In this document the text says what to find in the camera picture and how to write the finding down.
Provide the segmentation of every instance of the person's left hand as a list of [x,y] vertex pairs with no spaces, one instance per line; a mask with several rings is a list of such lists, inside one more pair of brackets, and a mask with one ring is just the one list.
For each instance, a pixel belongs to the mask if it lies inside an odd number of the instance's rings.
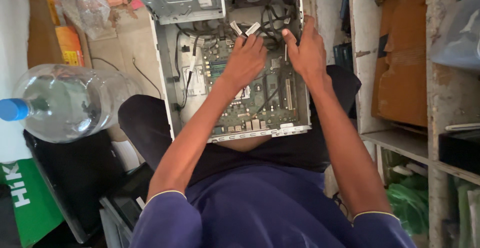
[[260,71],[265,67],[267,59],[267,48],[263,46],[262,37],[251,34],[245,45],[244,38],[238,37],[220,78],[232,86],[237,94],[241,89],[247,87]]

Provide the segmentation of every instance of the plastic bottle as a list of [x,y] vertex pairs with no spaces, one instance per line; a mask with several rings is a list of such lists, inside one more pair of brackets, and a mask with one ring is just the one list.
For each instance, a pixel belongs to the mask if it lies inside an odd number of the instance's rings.
[[72,142],[118,122],[118,109],[140,85],[118,71],[44,64],[16,83],[13,98],[0,100],[0,118],[20,121],[44,141]]

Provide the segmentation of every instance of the person's right hand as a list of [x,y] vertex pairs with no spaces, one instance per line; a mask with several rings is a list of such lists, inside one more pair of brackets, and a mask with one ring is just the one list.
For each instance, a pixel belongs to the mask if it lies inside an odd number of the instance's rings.
[[309,88],[318,84],[331,81],[327,75],[327,52],[324,40],[315,29],[315,19],[305,16],[305,26],[297,46],[297,39],[290,30],[282,31],[283,38],[288,47],[288,56],[295,71],[305,80]]

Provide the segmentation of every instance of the green bag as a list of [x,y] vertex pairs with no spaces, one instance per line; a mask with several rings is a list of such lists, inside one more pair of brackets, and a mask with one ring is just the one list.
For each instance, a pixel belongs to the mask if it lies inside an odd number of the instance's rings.
[[8,184],[21,245],[32,246],[64,219],[33,159],[0,163],[0,183]]
[[390,184],[386,193],[393,214],[408,234],[428,233],[428,180],[425,177],[414,174],[400,184]]

